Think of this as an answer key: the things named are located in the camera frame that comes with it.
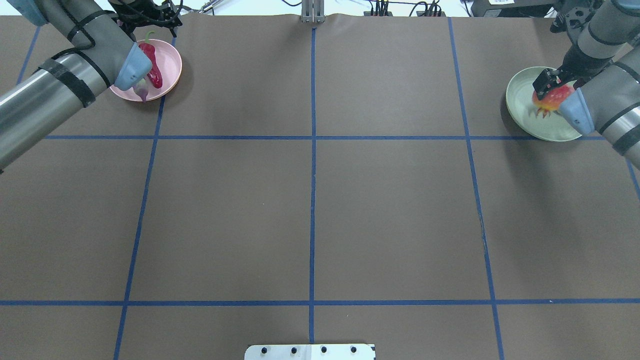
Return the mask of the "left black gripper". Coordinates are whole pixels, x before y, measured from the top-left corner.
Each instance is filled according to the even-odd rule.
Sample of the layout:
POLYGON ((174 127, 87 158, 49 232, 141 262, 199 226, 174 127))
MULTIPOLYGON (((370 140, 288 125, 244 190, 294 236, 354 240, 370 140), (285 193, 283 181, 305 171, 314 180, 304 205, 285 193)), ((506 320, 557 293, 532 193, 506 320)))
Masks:
POLYGON ((124 31, 142 27, 174 30, 183 25, 180 19, 184 7, 182 0, 163 0, 160 4, 153 0, 110 0, 109 4, 117 15, 116 23, 124 31))

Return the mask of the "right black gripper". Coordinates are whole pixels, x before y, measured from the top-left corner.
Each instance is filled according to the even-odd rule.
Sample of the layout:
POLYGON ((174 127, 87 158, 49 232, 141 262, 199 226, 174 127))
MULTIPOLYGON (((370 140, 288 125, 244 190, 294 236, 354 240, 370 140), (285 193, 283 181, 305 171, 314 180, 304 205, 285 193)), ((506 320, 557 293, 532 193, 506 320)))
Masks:
POLYGON ((563 85, 573 85, 575 91, 581 87, 581 82, 578 76, 571 71, 564 68, 544 68, 541 73, 535 78, 532 83, 534 91, 537 93, 537 98, 542 98, 551 90, 563 85))

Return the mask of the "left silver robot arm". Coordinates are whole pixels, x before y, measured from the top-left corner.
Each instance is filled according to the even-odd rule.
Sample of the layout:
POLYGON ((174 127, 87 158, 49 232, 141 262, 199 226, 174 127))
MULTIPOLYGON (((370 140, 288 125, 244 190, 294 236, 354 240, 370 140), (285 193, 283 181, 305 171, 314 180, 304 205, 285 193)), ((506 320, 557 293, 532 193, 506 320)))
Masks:
POLYGON ((111 86, 128 91, 153 68, 137 45, 140 27, 182 25, 183 1, 112 0, 112 10, 93 0, 12 0, 29 22, 52 25, 71 44, 46 59, 1 97, 0 166, 7 168, 111 86))

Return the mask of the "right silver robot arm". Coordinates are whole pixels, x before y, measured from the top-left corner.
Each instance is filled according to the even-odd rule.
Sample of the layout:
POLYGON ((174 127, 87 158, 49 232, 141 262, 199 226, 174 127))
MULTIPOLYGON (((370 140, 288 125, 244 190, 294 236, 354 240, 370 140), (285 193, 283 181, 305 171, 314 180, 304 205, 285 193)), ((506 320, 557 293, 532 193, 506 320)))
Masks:
POLYGON ((558 112, 581 135, 599 133, 634 167, 640 165, 640 3, 637 0, 558 0, 554 33, 571 47, 557 69, 532 86, 537 100, 573 83, 558 112))

